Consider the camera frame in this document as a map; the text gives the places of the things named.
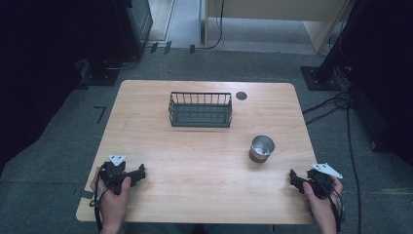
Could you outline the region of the light wooden cabinet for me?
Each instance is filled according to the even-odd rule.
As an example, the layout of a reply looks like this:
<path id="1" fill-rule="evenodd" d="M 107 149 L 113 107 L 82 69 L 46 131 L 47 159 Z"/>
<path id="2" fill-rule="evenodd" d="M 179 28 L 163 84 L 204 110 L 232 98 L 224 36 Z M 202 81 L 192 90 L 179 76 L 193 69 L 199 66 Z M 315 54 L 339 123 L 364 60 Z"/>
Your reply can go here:
<path id="1" fill-rule="evenodd" d="M 202 37 L 208 47 L 210 18 L 302 21 L 314 51 L 320 53 L 351 0 L 200 0 Z"/>

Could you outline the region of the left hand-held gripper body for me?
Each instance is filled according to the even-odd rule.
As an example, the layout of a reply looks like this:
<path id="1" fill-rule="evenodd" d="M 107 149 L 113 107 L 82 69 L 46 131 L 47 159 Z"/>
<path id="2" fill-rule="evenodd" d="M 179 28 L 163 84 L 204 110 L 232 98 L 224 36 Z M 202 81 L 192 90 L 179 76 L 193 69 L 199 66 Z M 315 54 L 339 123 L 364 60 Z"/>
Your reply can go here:
<path id="1" fill-rule="evenodd" d="M 108 161 L 100 167 L 99 175 L 107 188 L 116 195 L 122 193 L 122 184 L 126 177 L 131 176 L 125 172 L 126 156 L 109 155 Z"/>

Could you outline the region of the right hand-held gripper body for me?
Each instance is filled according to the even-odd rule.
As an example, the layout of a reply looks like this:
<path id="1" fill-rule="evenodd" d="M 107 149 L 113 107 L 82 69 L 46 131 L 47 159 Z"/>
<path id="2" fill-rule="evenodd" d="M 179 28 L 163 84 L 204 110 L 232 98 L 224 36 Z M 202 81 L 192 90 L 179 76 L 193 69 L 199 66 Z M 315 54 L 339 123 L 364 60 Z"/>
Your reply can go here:
<path id="1" fill-rule="evenodd" d="M 333 190 L 333 177 L 343 177 L 327 163 L 312 164 L 311 169 L 307 171 L 307 176 L 316 196 L 320 199 L 326 199 Z"/>

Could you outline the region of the metal cup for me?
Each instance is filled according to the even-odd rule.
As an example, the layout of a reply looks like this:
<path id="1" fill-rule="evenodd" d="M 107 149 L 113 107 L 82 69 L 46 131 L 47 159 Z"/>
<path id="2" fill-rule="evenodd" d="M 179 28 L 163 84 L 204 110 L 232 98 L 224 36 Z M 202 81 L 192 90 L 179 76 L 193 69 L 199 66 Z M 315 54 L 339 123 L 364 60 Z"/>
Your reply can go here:
<path id="1" fill-rule="evenodd" d="M 255 136 L 249 149 L 249 158 L 255 163 L 265 163 L 276 148 L 269 136 Z"/>

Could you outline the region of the dark equipment cabinet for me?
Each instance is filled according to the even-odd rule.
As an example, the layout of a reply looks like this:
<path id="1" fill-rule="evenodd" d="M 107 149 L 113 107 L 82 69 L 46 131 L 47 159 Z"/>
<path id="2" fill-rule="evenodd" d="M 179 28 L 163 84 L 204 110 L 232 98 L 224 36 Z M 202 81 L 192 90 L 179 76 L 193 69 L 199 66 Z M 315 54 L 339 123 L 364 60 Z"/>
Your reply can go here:
<path id="1" fill-rule="evenodd" d="M 113 0 L 121 29 L 125 59 L 139 59 L 153 25 L 148 0 Z"/>

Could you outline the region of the black tape floor mark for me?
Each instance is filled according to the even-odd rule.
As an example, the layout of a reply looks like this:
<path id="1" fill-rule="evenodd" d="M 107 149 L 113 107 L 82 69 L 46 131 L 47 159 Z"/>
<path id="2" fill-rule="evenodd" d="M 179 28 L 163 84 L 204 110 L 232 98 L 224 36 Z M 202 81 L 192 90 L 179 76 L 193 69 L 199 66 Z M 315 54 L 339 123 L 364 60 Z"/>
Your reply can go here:
<path id="1" fill-rule="evenodd" d="M 106 111 L 106 106 L 94 106 L 94 109 L 99 110 L 99 116 L 98 119 L 96 121 L 97 124 L 99 124 L 104 116 L 104 113 Z"/>

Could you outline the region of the black metal stand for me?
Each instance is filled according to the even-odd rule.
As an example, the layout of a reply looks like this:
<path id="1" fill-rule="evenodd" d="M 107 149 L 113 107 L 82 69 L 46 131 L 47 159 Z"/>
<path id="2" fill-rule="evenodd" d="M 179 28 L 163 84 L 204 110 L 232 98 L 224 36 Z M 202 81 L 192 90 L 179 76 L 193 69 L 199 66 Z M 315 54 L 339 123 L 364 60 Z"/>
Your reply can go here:
<path id="1" fill-rule="evenodd" d="M 353 50 L 361 34 L 361 19 L 372 0 L 356 0 L 346 25 L 320 67 L 301 66 L 301 72 L 310 91 L 340 91 L 334 70 L 345 61 L 354 59 Z"/>
<path id="2" fill-rule="evenodd" d="M 96 61 L 82 59 L 74 63 L 81 75 L 79 89 L 87 89 L 88 86 L 114 86 L 119 69 L 109 69 Z"/>

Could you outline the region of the person's left hand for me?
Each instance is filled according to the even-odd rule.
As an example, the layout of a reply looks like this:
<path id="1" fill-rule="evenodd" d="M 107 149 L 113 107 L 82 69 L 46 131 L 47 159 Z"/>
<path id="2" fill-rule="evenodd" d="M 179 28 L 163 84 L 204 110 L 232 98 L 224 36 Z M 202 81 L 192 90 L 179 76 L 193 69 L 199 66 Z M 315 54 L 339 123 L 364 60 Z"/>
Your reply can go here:
<path id="1" fill-rule="evenodd" d="M 126 177 L 122 183 L 120 195 L 108 190 L 100 199 L 99 210 L 102 228 L 99 234 L 121 234 L 128 212 L 131 179 Z"/>

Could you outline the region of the dark curtain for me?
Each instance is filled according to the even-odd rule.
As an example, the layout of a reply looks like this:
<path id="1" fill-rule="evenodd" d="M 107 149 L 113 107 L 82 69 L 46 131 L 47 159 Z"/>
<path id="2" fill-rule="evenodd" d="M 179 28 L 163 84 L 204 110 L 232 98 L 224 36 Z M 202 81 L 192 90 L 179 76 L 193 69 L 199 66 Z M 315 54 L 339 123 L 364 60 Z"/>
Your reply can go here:
<path id="1" fill-rule="evenodd" d="M 113 3 L 0 0 L 0 175 L 78 87 L 75 63 L 106 57 Z"/>

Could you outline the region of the person's right hand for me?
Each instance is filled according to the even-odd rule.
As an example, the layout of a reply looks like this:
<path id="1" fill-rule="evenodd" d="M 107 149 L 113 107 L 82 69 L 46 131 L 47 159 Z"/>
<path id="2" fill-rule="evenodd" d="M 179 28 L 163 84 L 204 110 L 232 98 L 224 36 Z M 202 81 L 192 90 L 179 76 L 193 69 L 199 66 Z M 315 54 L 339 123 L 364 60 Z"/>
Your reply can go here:
<path id="1" fill-rule="evenodd" d="M 313 214 L 316 223 L 319 225 L 335 225 L 336 222 L 332 204 L 338 206 L 338 199 L 343 190 L 343 184 L 335 176 L 332 177 L 332 180 L 333 191 L 330 193 L 330 198 L 324 200 L 319 199 L 315 195 L 312 186 L 308 182 L 303 183 L 305 209 Z"/>

